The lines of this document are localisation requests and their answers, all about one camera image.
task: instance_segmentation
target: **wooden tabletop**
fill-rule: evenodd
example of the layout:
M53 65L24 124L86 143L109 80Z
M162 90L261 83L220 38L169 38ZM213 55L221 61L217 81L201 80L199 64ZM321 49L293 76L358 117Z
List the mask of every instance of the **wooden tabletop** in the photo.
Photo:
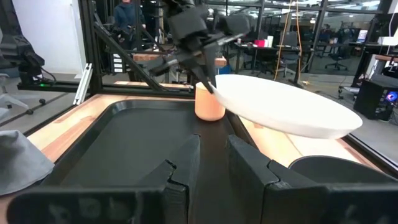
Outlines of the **wooden tabletop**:
M376 60L384 60L384 61L391 61L391 57L390 56L386 56L386 55L376 55L375 56ZM394 62L398 62L398 57L394 57Z
M141 61L148 61L148 60L153 60L160 55L156 54L134 54L133 55L133 60L141 62ZM226 65L226 59L224 57L221 58L216 58L216 66L217 67L224 67Z
M116 82L120 85L145 85L145 83ZM185 85L161 84L177 88ZM89 127L89 125L110 104L122 100L183 100L177 98L156 98L143 96L95 95L81 105L73 108L28 139L37 146L51 161L55 162L71 144ZM254 124L241 118L259 150L266 156L284 166L302 156L328 155L365 164L376 168L363 156L342 140L310 139L285 134ZM0 197L0 224L6 224L6 208L13 195Z

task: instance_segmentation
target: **orange cup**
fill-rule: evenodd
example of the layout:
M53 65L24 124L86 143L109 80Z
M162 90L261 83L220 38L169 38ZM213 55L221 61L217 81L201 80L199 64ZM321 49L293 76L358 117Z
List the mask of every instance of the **orange cup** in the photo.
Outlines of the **orange cup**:
M225 108L218 103L216 96L198 82L195 92L195 114L205 121L217 121L223 118Z

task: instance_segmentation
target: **red object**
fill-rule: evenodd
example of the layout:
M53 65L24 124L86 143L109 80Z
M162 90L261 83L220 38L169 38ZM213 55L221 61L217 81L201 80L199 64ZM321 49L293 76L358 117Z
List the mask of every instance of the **red object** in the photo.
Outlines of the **red object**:
M256 44L258 47L265 47L266 46L266 40L255 40L254 44Z

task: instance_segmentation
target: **person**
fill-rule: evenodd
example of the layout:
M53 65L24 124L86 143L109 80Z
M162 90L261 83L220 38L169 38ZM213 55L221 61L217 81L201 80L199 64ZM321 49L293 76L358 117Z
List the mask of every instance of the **person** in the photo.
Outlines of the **person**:
M139 18L144 29L146 28L144 15L139 8ZM127 35L121 36L119 43L124 49L131 50L134 43L134 32L132 28L136 25L136 5L131 0L122 0L114 8L115 25L122 29Z

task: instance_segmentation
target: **blue light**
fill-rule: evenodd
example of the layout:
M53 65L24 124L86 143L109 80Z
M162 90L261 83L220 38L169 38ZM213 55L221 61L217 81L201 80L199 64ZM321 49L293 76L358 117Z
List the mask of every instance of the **blue light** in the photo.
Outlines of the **blue light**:
M394 102L398 98L398 93L397 92L390 92L386 96L386 100L390 101L391 103Z

